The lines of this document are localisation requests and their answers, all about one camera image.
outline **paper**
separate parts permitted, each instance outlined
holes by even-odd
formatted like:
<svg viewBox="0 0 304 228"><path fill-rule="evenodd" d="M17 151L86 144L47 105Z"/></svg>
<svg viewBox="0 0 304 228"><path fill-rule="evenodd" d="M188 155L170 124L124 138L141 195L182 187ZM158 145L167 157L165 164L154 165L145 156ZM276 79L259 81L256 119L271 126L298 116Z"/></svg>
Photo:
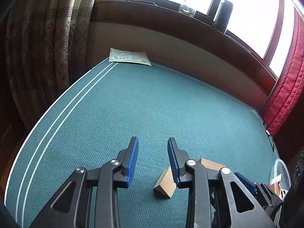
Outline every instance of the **paper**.
<svg viewBox="0 0 304 228"><path fill-rule="evenodd" d="M110 49L109 62L140 63L151 66L145 52L130 52L113 48Z"/></svg>
<svg viewBox="0 0 304 228"><path fill-rule="evenodd" d="M275 179L272 179L270 185L274 184L275 182L278 183L282 179L282 174L278 175Z"/></svg>

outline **wooden block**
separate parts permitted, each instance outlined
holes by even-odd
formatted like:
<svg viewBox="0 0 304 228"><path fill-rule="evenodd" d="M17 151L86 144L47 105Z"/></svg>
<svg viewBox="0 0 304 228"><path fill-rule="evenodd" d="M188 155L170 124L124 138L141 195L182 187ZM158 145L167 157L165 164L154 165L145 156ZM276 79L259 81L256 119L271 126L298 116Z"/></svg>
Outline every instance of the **wooden block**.
<svg viewBox="0 0 304 228"><path fill-rule="evenodd" d="M271 184L271 185L269 186L269 188L270 188L276 195L278 195L278 194L276 193L276 190L275 190L275 184L277 184L277 183Z"/></svg>
<svg viewBox="0 0 304 228"><path fill-rule="evenodd" d="M172 177L171 167L168 167L163 171L153 189L162 195L171 198L176 189L176 184Z"/></svg>
<svg viewBox="0 0 304 228"><path fill-rule="evenodd" d="M213 161L207 160L207 159L199 159L197 161L198 163L201 163L205 168L213 169L213 170L220 170L222 167L226 167L225 165L215 163Z"/></svg>

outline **patterned curtain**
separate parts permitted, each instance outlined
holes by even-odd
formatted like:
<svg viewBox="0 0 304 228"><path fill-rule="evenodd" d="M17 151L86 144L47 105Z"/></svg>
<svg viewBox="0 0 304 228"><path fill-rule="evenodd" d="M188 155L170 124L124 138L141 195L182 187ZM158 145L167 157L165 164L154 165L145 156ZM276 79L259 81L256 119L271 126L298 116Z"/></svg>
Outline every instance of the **patterned curtain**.
<svg viewBox="0 0 304 228"><path fill-rule="evenodd" d="M28 130L70 84L85 74L85 46L93 3L94 0L16 0L10 9L6 28L7 74Z"/></svg>

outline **instruction sheet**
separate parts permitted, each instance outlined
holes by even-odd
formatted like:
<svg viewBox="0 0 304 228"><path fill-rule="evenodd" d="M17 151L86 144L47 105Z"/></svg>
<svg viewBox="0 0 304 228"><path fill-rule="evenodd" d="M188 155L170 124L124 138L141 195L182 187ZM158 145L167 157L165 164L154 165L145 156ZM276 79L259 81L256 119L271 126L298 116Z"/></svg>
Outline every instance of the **instruction sheet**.
<svg viewBox="0 0 304 228"><path fill-rule="evenodd" d="M113 48L110 49L109 62L140 63L151 66L145 52L130 52Z"/></svg>

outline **window sill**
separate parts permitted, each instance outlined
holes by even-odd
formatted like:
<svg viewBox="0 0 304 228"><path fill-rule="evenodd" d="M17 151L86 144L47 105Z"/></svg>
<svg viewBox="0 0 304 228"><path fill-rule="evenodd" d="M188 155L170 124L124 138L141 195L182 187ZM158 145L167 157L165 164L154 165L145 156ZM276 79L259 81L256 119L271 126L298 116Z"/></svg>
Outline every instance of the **window sill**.
<svg viewBox="0 0 304 228"><path fill-rule="evenodd" d="M97 1L91 21L113 22L158 31L202 48L228 62L270 94L275 77L249 51L213 27L184 14L132 1Z"/></svg>

